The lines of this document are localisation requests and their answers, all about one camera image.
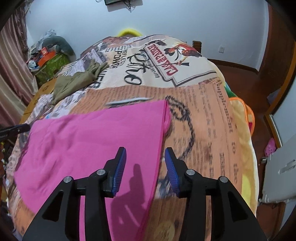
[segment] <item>silver screw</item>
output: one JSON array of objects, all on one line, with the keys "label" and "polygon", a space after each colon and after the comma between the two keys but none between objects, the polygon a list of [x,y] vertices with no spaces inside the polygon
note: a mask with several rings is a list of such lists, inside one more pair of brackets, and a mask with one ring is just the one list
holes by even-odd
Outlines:
[{"label": "silver screw", "polygon": [[186,171],[186,173],[187,173],[189,176],[192,176],[192,175],[195,174],[195,171],[192,170],[192,169],[188,169],[188,170]]},{"label": "silver screw", "polygon": [[102,176],[106,173],[106,171],[104,169],[99,169],[96,171],[96,173],[99,175],[99,176]]},{"label": "silver screw", "polygon": [[71,181],[72,181],[72,177],[69,177],[69,176],[68,176],[68,177],[65,177],[65,178],[64,178],[64,182],[65,182],[65,183],[69,183],[69,182],[71,182]]},{"label": "silver screw", "polygon": [[226,182],[228,182],[228,178],[225,176],[222,176],[222,177],[220,177],[220,181],[223,183],[226,183]]}]

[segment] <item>wall socket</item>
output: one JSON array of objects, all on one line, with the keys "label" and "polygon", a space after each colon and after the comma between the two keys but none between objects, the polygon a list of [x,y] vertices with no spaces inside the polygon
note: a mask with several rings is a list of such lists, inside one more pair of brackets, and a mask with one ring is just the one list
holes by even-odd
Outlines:
[{"label": "wall socket", "polygon": [[220,46],[220,47],[219,47],[219,50],[218,50],[219,53],[224,53],[224,49],[225,49],[225,48],[224,48],[223,46]]}]

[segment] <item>wooden floor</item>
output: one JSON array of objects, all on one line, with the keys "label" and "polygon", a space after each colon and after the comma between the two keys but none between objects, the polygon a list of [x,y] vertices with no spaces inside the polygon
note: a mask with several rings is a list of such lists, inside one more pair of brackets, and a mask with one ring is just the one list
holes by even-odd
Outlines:
[{"label": "wooden floor", "polygon": [[[270,85],[268,80],[260,79],[254,72],[220,65],[218,65],[218,68],[223,73],[230,89],[238,97],[243,99],[244,102],[252,108],[255,114],[255,130],[252,136],[252,142],[257,162],[259,163],[260,158],[264,156],[264,148],[271,138],[268,127],[263,119],[269,107],[267,96],[275,91],[277,86]],[[264,165],[258,164],[258,172],[261,193]],[[283,215],[282,210],[282,204],[263,204],[258,207],[257,219],[268,238],[275,235],[274,232],[281,223],[281,215]]]}]

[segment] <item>pink cloth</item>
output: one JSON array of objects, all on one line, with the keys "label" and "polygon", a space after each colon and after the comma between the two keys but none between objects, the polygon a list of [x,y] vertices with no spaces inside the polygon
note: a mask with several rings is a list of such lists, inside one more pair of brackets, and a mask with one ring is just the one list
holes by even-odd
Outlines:
[{"label": "pink cloth", "polygon": [[[15,171],[23,201],[37,213],[64,177],[89,176],[123,146],[127,160],[119,192],[105,199],[108,223],[113,241],[140,240],[169,125],[164,100],[35,122]],[[80,240],[85,240],[84,207],[80,217]]]}]

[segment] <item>curtain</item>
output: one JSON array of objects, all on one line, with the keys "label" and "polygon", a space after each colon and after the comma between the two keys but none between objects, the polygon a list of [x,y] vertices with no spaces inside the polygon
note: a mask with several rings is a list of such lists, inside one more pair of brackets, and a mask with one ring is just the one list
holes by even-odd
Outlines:
[{"label": "curtain", "polygon": [[27,67],[27,30],[24,5],[12,14],[0,32],[0,125],[19,123],[38,91]]}]

